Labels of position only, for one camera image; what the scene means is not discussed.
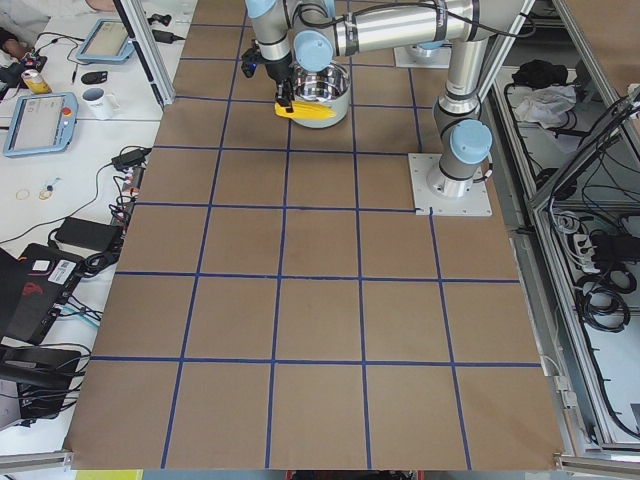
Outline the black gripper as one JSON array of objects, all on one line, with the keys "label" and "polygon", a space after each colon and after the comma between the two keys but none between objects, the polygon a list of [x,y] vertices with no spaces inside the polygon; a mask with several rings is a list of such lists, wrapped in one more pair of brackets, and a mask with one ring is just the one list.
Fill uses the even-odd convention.
[{"label": "black gripper", "polygon": [[294,93],[292,88],[293,77],[293,58],[291,54],[287,54],[285,57],[278,60],[264,61],[264,65],[268,76],[275,82],[276,94],[275,102],[276,106],[283,110],[285,113],[293,113],[293,100]]}]

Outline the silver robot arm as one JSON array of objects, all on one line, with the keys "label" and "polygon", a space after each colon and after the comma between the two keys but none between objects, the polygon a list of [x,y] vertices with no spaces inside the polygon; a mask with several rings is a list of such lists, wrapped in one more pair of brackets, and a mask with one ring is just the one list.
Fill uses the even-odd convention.
[{"label": "silver robot arm", "polygon": [[275,112],[318,127],[337,121],[324,100],[303,94],[301,74],[326,72],[337,57],[379,50],[436,50],[451,53],[444,89],[434,107],[443,153],[427,173],[429,190],[440,198],[463,197],[479,182],[492,135],[480,120],[480,80],[489,40],[515,39],[528,22],[528,1],[398,1],[339,16],[332,1],[248,1],[254,39],[242,56],[252,77],[264,66],[275,84]]}]

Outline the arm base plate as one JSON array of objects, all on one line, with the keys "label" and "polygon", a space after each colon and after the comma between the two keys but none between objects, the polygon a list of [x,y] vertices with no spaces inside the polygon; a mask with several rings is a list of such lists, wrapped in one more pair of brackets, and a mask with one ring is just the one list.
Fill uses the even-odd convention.
[{"label": "arm base plate", "polygon": [[398,68],[448,69],[451,45],[445,43],[437,49],[424,49],[418,45],[397,47],[394,58]]},{"label": "arm base plate", "polygon": [[414,210],[422,216],[490,217],[492,208],[481,165],[467,180],[452,180],[440,170],[440,154],[408,155]]}]

